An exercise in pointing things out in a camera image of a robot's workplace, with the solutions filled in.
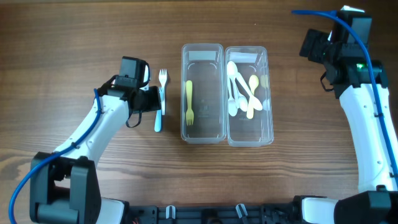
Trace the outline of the yellow plastic fork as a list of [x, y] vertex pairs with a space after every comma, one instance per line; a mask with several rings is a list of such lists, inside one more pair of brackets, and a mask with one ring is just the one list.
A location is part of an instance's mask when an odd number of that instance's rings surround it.
[[187, 111], [186, 111], [186, 122], [188, 126], [193, 125], [194, 112], [192, 110], [192, 95], [193, 95], [193, 83], [191, 80], [186, 81], [186, 96], [187, 96]]

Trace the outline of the yellow plastic spoon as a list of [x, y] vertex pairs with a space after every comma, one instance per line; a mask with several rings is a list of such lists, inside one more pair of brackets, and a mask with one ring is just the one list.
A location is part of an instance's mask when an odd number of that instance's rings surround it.
[[248, 103], [248, 110], [246, 113], [247, 119], [253, 119], [254, 117], [254, 110], [258, 109], [260, 105], [260, 101], [254, 96], [255, 90], [259, 85], [259, 79], [256, 75], [251, 75], [249, 78], [249, 88], [251, 91], [251, 96], [249, 98]]

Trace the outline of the white plastic spoon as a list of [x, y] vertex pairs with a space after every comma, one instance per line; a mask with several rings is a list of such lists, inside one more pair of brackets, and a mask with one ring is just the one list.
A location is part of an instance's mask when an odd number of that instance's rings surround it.
[[237, 89], [237, 99], [238, 99], [238, 103], [239, 103], [239, 108], [243, 111], [246, 112], [248, 110], [248, 101], [246, 99], [246, 97], [240, 93], [239, 88], [236, 84], [236, 80], [234, 81], [234, 84], [236, 86]]
[[262, 110], [262, 103], [258, 98], [254, 96], [253, 91], [259, 86], [259, 79], [256, 75], [251, 75], [249, 78], [249, 84], [246, 83], [243, 76], [240, 73], [237, 73], [236, 79], [239, 84], [243, 87], [246, 93], [249, 95], [249, 104], [258, 111]]
[[227, 63], [227, 75], [228, 75], [228, 77], [229, 77], [229, 79], [231, 80], [231, 83], [232, 83], [233, 93], [234, 93], [234, 100], [235, 100], [235, 103], [236, 103], [236, 107], [237, 107], [237, 109], [239, 109], [240, 105], [239, 105], [238, 88], [237, 88], [237, 85], [236, 85], [236, 82], [235, 82], [236, 72], [237, 72], [236, 64], [233, 61], [229, 61]]

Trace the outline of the white spoon crossing yellow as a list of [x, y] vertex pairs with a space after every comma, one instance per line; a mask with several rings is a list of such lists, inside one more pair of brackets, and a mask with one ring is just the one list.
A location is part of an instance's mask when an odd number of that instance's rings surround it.
[[227, 79], [227, 86], [228, 86], [228, 113], [230, 116], [236, 116], [238, 109], [236, 107], [235, 100], [233, 98], [232, 89], [231, 89], [231, 82], [230, 79]]

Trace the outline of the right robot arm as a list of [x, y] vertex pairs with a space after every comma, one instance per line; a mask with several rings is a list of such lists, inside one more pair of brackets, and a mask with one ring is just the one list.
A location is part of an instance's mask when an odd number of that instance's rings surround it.
[[304, 223], [396, 223], [397, 136], [389, 109], [383, 64], [368, 51], [372, 24], [363, 11], [315, 11], [335, 25], [326, 33], [310, 29], [300, 56], [320, 63], [322, 81], [345, 112], [358, 163], [358, 193], [341, 200], [297, 197]]

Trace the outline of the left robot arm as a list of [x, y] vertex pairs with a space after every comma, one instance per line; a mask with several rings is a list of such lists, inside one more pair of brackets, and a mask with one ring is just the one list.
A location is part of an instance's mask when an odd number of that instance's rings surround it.
[[100, 88], [90, 112], [52, 153], [31, 162], [30, 219], [36, 223], [132, 223], [129, 203], [103, 198], [96, 167], [111, 138], [132, 114], [160, 109], [149, 64], [123, 56], [121, 68]]

